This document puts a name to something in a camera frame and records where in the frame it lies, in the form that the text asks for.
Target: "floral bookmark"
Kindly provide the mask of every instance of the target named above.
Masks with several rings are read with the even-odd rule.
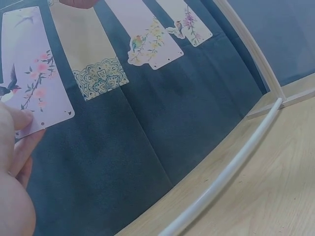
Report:
[[[38,6],[3,14],[1,58],[1,102],[34,116],[30,125],[15,133],[17,138],[74,116]]]
[[[93,8],[79,9],[54,2],[50,11],[86,101],[129,83]]]
[[[184,55],[142,0],[105,0],[130,36],[128,63],[153,70]]]
[[[174,27],[166,28],[167,32],[180,39],[187,38],[194,47],[213,36],[184,0],[156,1],[174,21]]]

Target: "white plastic tube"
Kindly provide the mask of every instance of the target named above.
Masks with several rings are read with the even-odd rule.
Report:
[[[222,191],[226,184],[232,179],[235,173],[241,168],[250,153],[257,146],[262,136],[268,130],[270,124],[275,119],[277,111],[282,104],[282,98],[278,98],[266,118],[253,133],[251,138],[236,154],[233,160],[221,172],[218,178],[201,196],[192,203],[184,212],[182,212],[169,226],[167,226],[159,236],[177,236],[180,234],[197,216],[213,201],[213,199]]]

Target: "bird illustration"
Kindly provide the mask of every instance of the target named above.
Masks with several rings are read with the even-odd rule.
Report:
[[[16,25],[15,27],[17,27],[19,24],[23,23],[24,21],[27,21],[29,20],[32,24],[34,24],[34,19],[33,19],[34,16],[28,16],[28,17],[23,17],[22,20],[20,20]]]
[[[136,38],[132,41],[132,50],[135,52],[137,48],[142,46],[142,39],[141,36],[137,35]]]
[[[16,85],[16,83],[17,83],[17,78],[16,78],[16,74],[15,74],[15,66],[13,64],[12,71],[11,71],[11,82],[9,83],[7,88],[0,86],[0,100],[1,100],[1,102],[7,102],[8,100],[10,100],[13,97],[13,95],[19,89],[21,89],[18,85]]]
[[[181,36],[183,36],[183,33],[182,33],[183,24],[181,23],[181,21],[176,21],[176,27],[177,27],[177,29],[178,29],[178,31],[179,31],[179,34],[180,34]]]

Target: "red object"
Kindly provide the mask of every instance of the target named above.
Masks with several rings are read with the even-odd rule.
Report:
[[[60,0],[59,2],[64,5],[76,8],[89,9],[93,7],[98,1],[99,0]]]

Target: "dark blue fabric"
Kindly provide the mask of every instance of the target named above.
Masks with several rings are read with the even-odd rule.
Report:
[[[165,27],[173,24],[154,0],[145,3]],[[213,38],[197,48],[174,38],[185,55],[153,71],[127,63],[130,38],[101,0],[95,11],[130,83],[88,102],[73,78],[46,0],[24,0],[5,10],[40,6],[76,112],[50,127],[33,154],[28,191],[37,213],[36,236],[117,233],[187,175],[261,97],[207,9],[199,0],[188,3]]]
[[[267,92],[266,87],[261,79],[259,71],[248,52],[247,48],[245,47],[243,41],[240,39],[238,34],[233,29],[232,25],[226,19],[226,17],[222,14],[220,9],[216,6],[213,0],[201,0],[204,6],[208,9],[212,17],[216,20],[216,22],[220,25],[224,33],[226,34],[227,38],[231,41],[239,55],[241,56],[242,60],[244,61],[245,65],[251,72],[253,78],[255,79],[259,89],[263,94]]]
[[[165,26],[173,22],[155,0],[146,5]],[[96,13],[130,80],[122,87],[173,184],[186,176],[261,97],[250,72],[198,0],[187,1],[214,34],[197,48],[174,38],[184,56],[153,71],[126,61],[129,36],[105,2]]]

